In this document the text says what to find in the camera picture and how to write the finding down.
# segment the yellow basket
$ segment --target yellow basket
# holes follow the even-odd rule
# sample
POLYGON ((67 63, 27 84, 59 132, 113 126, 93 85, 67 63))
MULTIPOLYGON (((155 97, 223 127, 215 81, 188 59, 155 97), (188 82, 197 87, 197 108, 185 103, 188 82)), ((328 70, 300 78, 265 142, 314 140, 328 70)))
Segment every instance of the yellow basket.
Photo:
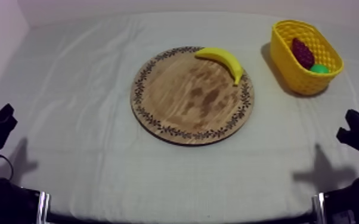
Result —
POLYGON ((302 95, 319 93, 343 69, 343 61, 324 36, 312 25, 283 20, 273 26, 270 54, 289 88, 302 95), (329 73, 319 74, 303 68, 291 51, 292 39, 298 38, 313 52, 315 64, 322 64, 329 73))

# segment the wood grain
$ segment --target wood grain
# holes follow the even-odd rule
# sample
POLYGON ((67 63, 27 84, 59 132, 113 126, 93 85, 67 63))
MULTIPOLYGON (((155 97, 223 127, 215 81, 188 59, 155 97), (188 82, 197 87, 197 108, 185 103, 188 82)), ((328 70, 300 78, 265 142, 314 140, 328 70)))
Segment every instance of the wood grain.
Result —
POLYGON ((183 145, 220 141, 252 112, 254 92, 244 72, 239 86, 220 63, 194 57, 201 47, 165 51, 145 63, 131 89, 131 107, 152 134, 183 145))

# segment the red fruit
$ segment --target red fruit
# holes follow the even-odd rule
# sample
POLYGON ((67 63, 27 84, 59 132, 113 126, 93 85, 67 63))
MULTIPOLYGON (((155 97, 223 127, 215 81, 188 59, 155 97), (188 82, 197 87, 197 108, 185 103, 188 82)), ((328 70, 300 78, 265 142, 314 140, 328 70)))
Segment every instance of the red fruit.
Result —
POLYGON ((292 53, 296 60, 307 70, 314 65, 314 56, 309 48, 298 38, 292 40, 292 53))

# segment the green ball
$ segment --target green ball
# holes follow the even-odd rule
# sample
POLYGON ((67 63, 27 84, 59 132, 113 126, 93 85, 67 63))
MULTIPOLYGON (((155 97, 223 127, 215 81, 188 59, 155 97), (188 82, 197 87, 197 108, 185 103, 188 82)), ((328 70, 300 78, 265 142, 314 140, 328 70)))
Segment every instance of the green ball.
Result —
POLYGON ((310 70, 316 73, 329 73, 329 69, 322 64, 315 64, 310 68, 310 70))

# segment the white cloth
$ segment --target white cloth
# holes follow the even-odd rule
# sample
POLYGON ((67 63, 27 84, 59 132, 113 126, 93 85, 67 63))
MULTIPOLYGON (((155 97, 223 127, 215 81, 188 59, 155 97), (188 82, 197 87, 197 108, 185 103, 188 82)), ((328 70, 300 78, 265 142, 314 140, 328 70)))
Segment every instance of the white cloth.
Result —
POLYGON ((54 212, 97 220, 235 222, 305 213, 317 191, 359 176, 359 152, 335 138, 347 127, 347 109, 359 111, 359 31, 314 23, 345 70, 323 94, 296 97, 280 86, 268 57, 271 26, 281 19, 155 13, 31 30, 0 79, 0 108, 11 103, 18 120, 1 152, 28 142, 14 163, 16 182, 49 192, 54 212), (189 45, 229 50, 255 88, 247 123, 197 148, 151 136, 129 105, 138 69, 189 45))

